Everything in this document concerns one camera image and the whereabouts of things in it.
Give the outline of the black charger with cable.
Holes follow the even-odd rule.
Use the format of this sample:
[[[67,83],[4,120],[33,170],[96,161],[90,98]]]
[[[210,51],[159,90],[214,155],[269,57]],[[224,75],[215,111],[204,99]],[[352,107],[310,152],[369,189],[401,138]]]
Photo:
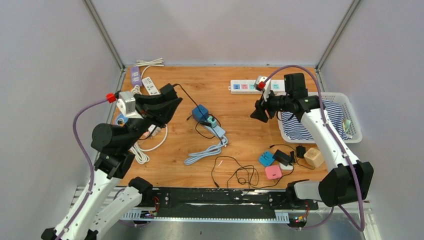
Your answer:
[[[234,161],[236,163],[236,165],[238,166],[238,168],[236,168],[233,171],[233,173],[231,174],[231,176],[226,180],[225,187],[221,187],[218,184],[217,180],[215,179],[214,171],[218,167],[217,161],[218,160],[225,160],[225,159],[229,159],[229,160]],[[287,176],[292,175],[294,173],[294,171],[295,171],[295,168],[293,168],[292,170],[290,170],[288,173],[281,173],[281,176],[280,177],[278,177],[276,179],[271,179],[272,184],[259,186],[259,183],[260,183],[260,173],[259,173],[258,169],[254,165],[252,165],[252,164],[242,165],[233,156],[219,155],[219,156],[217,156],[214,159],[213,167],[212,167],[212,169],[210,171],[210,177],[211,177],[211,180],[212,180],[213,184],[218,189],[230,189],[230,181],[232,181],[233,179],[236,179],[237,183],[240,186],[247,187],[248,189],[261,190],[261,189],[271,189],[273,187],[277,187],[278,184],[284,178],[286,178]]]

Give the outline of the white cube adapter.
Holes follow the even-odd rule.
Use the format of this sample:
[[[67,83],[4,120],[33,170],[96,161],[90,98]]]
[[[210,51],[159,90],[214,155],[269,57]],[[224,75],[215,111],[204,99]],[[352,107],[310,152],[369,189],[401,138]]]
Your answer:
[[[161,131],[161,127],[156,126],[154,124],[152,124],[149,128],[148,128],[148,133],[151,134],[152,136],[157,135],[160,131]]]

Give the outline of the light blue power strip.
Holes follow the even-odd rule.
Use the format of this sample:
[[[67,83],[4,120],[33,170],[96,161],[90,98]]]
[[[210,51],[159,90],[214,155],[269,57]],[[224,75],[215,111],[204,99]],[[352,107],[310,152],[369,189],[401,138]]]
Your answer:
[[[212,127],[210,123],[201,122],[200,124],[218,139],[226,136],[226,131],[219,125]]]

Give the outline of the dark blue cube adapter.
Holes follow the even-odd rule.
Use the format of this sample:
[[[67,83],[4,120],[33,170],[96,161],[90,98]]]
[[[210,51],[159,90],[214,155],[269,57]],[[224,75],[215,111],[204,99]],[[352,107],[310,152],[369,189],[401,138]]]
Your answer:
[[[209,110],[202,104],[199,104],[191,111],[191,115],[198,123],[206,122],[209,117]]]

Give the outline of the wooden cube adapter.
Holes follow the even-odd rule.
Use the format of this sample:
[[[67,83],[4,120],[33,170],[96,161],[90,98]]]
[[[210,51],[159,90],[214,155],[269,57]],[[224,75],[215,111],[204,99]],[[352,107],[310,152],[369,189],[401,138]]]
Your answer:
[[[304,153],[303,157],[304,157],[305,161],[310,166],[313,166],[314,168],[320,167],[325,162],[322,153],[318,149],[313,148],[313,147],[308,149]]]

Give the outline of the white power strip blue USB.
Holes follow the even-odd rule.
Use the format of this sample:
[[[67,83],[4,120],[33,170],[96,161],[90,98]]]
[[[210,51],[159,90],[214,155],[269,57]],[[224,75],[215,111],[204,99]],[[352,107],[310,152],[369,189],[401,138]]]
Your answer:
[[[257,94],[261,95],[262,92],[255,88],[256,80],[248,79],[233,79],[230,81],[228,87],[231,94]],[[270,84],[270,89],[275,95],[286,94],[286,84],[284,79],[269,80],[267,84]]]

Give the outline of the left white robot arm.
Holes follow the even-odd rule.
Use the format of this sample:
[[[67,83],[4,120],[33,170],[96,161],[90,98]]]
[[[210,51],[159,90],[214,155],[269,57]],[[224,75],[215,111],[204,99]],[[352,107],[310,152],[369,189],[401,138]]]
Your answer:
[[[63,220],[43,231],[43,240],[100,240],[125,213],[137,205],[149,206],[153,201],[152,184],[136,177],[116,199],[104,206],[135,159],[131,147],[150,127],[166,127],[182,98],[173,85],[166,84],[156,95],[119,91],[107,94],[104,101],[116,103],[127,122],[123,125],[100,123],[93,129],[91,147],[99,155],[97,160],[88,163],[88,183]]]

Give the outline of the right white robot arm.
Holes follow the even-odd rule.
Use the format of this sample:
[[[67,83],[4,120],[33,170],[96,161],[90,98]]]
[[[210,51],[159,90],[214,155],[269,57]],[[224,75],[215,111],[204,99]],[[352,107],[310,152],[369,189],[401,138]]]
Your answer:
[[[374,169],[362,162],[345,144],[328,116],[322,93],[308,93],[303,73],[284,77],[285,95],[275,95],[271,78],[261,76],[254,87],[261,92],[251,118],[267,123],[276,112],[289,112],[309,131],[321,152],[328,174],[321,181],[301,180],[289,183],[286,204],[298,209],[306,200],[321,201],[328,207],[357,202],[367,197]]]

